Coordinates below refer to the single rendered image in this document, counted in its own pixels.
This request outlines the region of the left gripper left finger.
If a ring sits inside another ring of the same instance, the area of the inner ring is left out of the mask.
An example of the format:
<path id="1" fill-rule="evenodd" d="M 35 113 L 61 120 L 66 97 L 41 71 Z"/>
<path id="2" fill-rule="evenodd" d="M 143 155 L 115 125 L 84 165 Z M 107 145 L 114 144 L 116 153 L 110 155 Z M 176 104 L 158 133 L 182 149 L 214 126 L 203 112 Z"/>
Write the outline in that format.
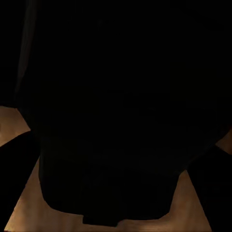
<path id="1" fill-rule="evenodd" d="M 0 232 L 4 232 L 39 156 L 40 148 L 32 131 L 0 147 Z"/>

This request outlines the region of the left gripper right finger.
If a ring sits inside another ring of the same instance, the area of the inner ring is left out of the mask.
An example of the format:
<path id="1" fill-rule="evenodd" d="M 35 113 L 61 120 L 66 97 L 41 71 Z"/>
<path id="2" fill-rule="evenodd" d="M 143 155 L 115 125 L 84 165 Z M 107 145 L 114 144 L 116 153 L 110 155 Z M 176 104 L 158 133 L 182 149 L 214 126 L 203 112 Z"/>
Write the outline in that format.
<path id="1" fill-rule="evenodd" d="M 187 168 L 213 232 L 232 232 L 232 156 L 214 145 Z"/>

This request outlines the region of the digital camera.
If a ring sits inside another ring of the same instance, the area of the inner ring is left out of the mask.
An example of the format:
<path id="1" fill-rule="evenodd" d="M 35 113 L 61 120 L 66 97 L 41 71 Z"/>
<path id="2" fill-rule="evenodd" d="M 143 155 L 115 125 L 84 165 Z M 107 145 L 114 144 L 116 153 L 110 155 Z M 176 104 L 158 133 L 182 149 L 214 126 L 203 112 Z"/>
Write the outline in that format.
<path id="1" fill-rule="evenodd" d="M 0 106 L 34 134 L 51 208 L 160 219 L 232 127 L 232 0 L 0 0 Z"/>

